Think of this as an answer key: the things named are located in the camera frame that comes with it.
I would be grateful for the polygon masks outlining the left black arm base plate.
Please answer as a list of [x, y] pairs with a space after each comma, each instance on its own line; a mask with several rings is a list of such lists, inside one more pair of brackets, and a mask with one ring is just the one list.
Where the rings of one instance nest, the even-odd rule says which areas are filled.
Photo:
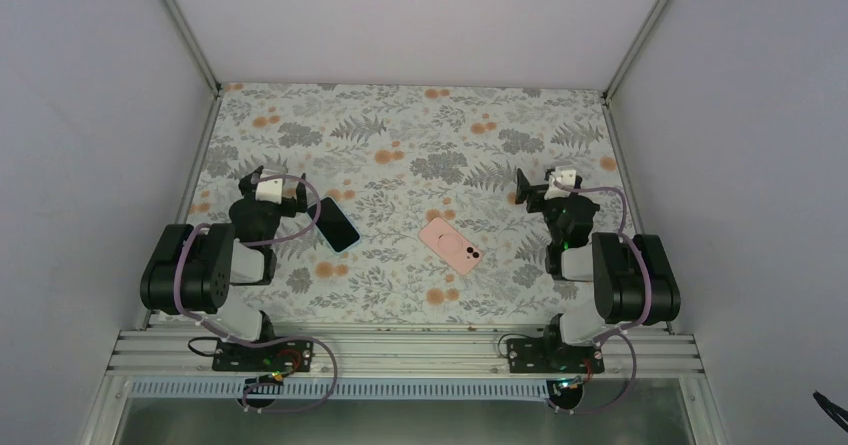
[[263, 348], [218, 341], [211, 368], [216, 372], [259, 375], [308, 372], [313, 354], [313, 343], [306, 340], [290, 340]]

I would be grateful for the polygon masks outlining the black phone light-blue case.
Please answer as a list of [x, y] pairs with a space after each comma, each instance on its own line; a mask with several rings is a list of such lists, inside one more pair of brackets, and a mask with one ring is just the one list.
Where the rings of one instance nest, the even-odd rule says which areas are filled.
[[347, 251], [362, 239], [360, 232], [332, 197], [325, 197], [319, 203], [308, 206], [307, 213], [311, 218], [318, 217], [315, 227], [336, 253]]

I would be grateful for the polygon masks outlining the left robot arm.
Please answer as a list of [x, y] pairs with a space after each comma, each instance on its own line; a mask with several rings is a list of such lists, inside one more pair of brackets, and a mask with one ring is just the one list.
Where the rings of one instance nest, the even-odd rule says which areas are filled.
[[[295, 182], [288, 197], [284, 185]], [[193, 320], [223, 341], [239, 344], [238, 355], [255, 370], [278, 356], [271, 319], [264, 311], [229, 295], [233, 286], [265, 286], [277, 270], [274, 245], [285, 242], [278, 228], [285, 218], [306, 213], [315, 190], [304, 175], [291, 178], [264, 167], [242, 177], [241, 194], [223, 223], [170, 224], [152, 252], [140, 280], [140, 299], [151, 312]]]

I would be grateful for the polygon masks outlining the pink phone case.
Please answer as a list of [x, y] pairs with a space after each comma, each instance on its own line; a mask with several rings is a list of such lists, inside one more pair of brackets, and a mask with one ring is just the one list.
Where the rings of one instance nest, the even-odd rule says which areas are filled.
[[483, 259], [482, 250], [441, 217], [429, 221], [418, 237], [459, 275], [468, 275]]

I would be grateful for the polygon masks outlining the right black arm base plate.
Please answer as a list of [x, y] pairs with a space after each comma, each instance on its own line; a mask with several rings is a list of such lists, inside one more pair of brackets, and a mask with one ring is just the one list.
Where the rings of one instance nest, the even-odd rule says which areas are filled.
[[548, 342], [543, 338], [510, 338], [506, 356], [513, 374], [603, 373], [600, 351], [591, 346]]

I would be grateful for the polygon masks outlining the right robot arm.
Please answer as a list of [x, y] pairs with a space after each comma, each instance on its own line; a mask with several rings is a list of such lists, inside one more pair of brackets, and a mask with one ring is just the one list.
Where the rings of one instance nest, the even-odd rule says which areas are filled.
[[587, 283], [593, 291], [588, 303], [557, 315], [543, 332], [544, 364], [565, 372], [580, 353], [593, 356], [614, 335], [675, 319], [681, 297], [659, 236], [628, 236], [623, 225], [613, 232], [595, 230], [600, 206], [591, 194], [613, 193], [626, 208], [621, 189], [585, 188], [575, 170], [563, 167], [547, 170], [546, 179], [544, 185], [533, 185], [518, 170], [515, 201], [541, 215], [547, 226], [547, 273], [556, 281]]

